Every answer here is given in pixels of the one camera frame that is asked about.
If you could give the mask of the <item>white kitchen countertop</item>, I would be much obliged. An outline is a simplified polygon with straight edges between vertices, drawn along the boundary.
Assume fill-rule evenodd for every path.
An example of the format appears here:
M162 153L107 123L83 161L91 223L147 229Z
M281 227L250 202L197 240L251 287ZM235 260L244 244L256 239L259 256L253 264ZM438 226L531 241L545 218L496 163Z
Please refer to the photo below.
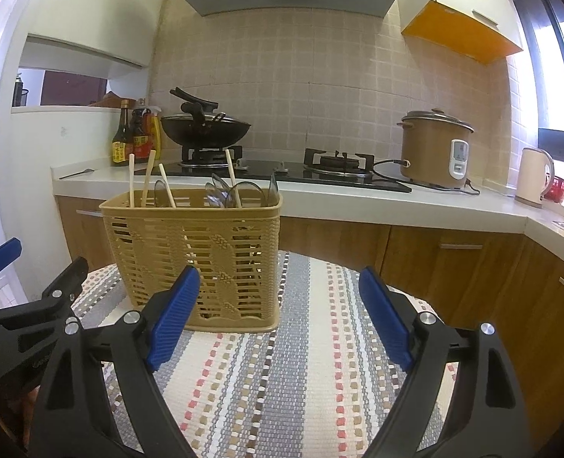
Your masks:
M60 176L92 168L90 175ZM74 162L50 169L53 194L107 200L129 189L129 169L106 166L104 159ZM409 194L363 187L278 181L283 216L347 220L403 226L442 227L460 231L522 234L554 254L564 247L564 209L526 206L488 188L480 194L411 187Z

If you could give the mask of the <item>metal utensil on counter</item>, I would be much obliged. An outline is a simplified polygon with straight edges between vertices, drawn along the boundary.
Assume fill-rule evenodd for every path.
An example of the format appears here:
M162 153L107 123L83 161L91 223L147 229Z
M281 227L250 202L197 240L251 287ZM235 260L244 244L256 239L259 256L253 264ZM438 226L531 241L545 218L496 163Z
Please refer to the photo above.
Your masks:
M82 170L79 171L79 172L75 172L75 173L67 174L67 175L64 175L64 176L60 176L58 179L59 179L59 180L67 180L67 179L71 179L71 178L74 178L74 177L80 177L80 176L84 176L84 175L90 175L90 174L92 174L92 173L94 173L94 172L96 172L96 171L95 171L94 169L92 169L92 168L85 168L85 169L82 169Z

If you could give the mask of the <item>wooden base cabinets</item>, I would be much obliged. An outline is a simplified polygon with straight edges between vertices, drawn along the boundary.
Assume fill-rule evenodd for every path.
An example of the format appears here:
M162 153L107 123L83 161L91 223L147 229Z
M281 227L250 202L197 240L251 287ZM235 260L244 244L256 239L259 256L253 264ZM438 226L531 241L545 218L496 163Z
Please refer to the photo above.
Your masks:
M537 449L564 441L564 260L527 232L284 217L280 247L359 270L430 303L448 323L491 321L516 369Z

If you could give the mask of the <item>dark soy sauce bottle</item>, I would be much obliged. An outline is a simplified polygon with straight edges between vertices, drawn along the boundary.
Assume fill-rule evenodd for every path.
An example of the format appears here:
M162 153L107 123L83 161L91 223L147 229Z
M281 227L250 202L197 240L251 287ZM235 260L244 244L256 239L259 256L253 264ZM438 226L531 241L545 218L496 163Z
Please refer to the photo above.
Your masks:
M133 153L133 134L130 126L129 100L121 101L119 127L111 142L111 162L114 166L128 166Z

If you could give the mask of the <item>red label sauce bottle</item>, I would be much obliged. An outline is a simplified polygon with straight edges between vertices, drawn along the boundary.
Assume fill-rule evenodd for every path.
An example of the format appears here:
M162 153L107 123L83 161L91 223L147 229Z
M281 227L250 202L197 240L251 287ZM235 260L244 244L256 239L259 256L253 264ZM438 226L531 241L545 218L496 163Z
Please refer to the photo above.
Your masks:
M144 127L144 112L144 108L134 109L130 121L133 154L137 162L146 162L151 152L151 139Z

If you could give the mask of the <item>tan plastic utensil basket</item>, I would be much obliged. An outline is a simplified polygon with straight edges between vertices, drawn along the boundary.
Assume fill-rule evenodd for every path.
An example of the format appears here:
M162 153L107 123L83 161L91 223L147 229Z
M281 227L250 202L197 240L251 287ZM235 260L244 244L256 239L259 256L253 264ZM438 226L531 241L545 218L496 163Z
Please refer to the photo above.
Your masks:
M280 203L261 208L215 208L202 188L172 191L176 208L149 198L129 208L124 192L100 206L115 264L134 307L168 290L194 267L199 294L187 326L205 332L249 333L280 321L278 249Z

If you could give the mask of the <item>yellow oil bottle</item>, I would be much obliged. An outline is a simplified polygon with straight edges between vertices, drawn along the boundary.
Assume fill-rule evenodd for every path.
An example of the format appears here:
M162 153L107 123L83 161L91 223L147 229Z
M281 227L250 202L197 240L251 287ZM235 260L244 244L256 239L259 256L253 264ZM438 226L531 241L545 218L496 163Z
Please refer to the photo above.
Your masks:
M149 106L145 114L145 125L151 139L151 148L155 152L155 159L161 158L162 151L162 124L160 120L161 110L158 106Z

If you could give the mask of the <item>black wok with lid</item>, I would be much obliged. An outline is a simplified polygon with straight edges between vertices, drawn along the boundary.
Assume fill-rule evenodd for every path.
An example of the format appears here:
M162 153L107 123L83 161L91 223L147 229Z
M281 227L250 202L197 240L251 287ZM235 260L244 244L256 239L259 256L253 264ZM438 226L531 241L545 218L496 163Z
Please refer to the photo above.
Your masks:
M161 118L171 141L189 149L228 148L248 134L251 124L218 112L219 103L191 95L179 87L169 93L179 98L180 112Z

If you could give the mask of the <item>red container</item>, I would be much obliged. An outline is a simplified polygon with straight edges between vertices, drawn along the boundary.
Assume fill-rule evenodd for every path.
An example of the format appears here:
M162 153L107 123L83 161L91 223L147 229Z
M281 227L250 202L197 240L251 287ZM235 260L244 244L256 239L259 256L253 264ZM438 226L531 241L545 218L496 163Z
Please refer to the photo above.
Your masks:
M554 176L551 186L544 195L544 199L556 204L561 204L564 201L564 179Z

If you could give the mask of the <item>cream electric kettle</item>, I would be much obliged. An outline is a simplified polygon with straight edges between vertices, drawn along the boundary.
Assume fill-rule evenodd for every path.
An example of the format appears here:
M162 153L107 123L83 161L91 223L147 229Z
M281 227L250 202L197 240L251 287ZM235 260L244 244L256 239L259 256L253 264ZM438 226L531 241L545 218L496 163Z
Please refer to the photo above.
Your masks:
M551 155L542 149L524 148L515 191L515 199L535 208L542 207L544 195L550 190L555 177Z

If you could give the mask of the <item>brown rice cooker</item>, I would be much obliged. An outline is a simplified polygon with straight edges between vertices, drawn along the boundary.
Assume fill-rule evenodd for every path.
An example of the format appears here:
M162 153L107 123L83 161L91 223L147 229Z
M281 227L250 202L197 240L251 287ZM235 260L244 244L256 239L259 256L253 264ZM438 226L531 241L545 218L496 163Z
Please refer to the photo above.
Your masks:
M398 125L404 178L446 189L464 186L474 127L438 109L409 111Z

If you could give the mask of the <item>black glass gas stove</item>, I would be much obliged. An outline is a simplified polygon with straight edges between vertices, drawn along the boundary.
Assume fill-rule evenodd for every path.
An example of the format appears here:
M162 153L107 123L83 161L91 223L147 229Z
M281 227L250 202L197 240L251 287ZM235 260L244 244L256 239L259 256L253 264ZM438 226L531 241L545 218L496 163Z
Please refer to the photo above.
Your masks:
M378 174L377 162L371 154L329 152L308 148L300 162L246 160L243 148L234 146L228 153L222 150L182 150L178 162L164 166L169 177L208 177L215 174L228 177L227 163L234 166L238 179L267 180L275 176L278 181L364 187L409 194L411 188L403 182Z

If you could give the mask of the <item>window frame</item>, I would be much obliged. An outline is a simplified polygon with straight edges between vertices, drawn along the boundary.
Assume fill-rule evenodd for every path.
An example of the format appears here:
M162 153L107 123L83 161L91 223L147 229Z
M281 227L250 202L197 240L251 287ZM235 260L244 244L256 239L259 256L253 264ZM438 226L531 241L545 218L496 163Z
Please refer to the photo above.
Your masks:
M527 41L538 105L538 146L564 160L564 3L514 0Z

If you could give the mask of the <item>orange white wall cabinet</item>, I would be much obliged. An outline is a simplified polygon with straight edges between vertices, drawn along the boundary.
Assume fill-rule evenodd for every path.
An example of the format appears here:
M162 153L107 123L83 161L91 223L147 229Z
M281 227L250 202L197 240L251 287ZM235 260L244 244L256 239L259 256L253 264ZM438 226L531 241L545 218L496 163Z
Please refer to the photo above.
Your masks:
M483 64L522 51L512 0L397 0L401 32Z

